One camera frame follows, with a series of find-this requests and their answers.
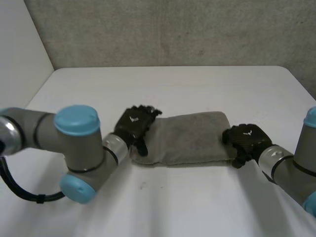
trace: white tabletop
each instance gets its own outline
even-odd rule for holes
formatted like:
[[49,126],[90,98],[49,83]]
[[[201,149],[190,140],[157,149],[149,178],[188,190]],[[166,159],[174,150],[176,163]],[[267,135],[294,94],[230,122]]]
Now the white tabletop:
[[[282,67],[78,68],[53,73],[28,108],[57,112],[93,106],[103,136],[126,107],[153,105],[164,117],[223,111],[231,124],[256,123],[295,151],[315,100]],[[51,194],[66,171],[61,154],[28,149],[8,158],[16,181]],[[2,237],[316,236],[316,221],[253,162],[231,167],[139,167],[127,160],[87,205],[67,198],[43,205],[1,182]]]

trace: black cable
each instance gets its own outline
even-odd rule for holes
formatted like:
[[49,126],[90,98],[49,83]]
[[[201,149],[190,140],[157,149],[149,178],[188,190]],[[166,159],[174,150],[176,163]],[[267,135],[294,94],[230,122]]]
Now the black cable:
[[0,157],[0,176],[5,182],[5,184],[9,187],[9,189],[12,192],[14,192],[15,195],[27,201],[34,201],[36,203],[44,203],[47,201],[56,201],[65,196],[62,192],[58,192],[52,195],[44,195],[44,194],[35,195],[22,189],[13,179],[9,171],[8,165],[6,163],[5,157]]

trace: concrete wall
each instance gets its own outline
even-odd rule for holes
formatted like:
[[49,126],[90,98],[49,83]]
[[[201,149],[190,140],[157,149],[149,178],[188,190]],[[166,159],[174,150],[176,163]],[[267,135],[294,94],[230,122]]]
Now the concrete wall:
[[23,0],[0,0],[0,109],[25,107],[53,71]]
[[54,68],[280,65],[316,97],[315,0],[25,0]]

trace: gray cloth bag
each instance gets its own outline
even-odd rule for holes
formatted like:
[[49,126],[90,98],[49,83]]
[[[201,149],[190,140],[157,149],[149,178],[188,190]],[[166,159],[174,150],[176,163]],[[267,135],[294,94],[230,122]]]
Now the gray cloth bag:
[[133,147],[130,158],[145,165],[229,164],[236,152],[221,142],[227,128],[230,124],[223,112],[157,118],[144,138],[148,156],[141,157]]

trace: robotic arm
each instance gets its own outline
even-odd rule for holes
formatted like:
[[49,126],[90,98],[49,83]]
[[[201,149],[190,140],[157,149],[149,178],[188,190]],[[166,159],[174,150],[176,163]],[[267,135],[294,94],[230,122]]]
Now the robotic arm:
[[0,156],[9,156],[25,148],[65,155],[68,173],[59,183],[61,193],[33,195],[20,188],[1,158],[1,176],[19,197],[44,203],[67,196],[88,203],[110,174],[125,159],[130,146],[139,154],[148,154],[143,137],[161,111],[153,107],[127,109],[114,132],[101,138],[98,114],[90,106],[77,105],[57,114],[8,108],[0,112]]
[[232,166],[254,159],[269,181],[279,185],[308,213],[316,217],[316,107],[311,108],[295,155],[272,143],[254,124],[240,124],[223,132],[223,143],[237,149]]

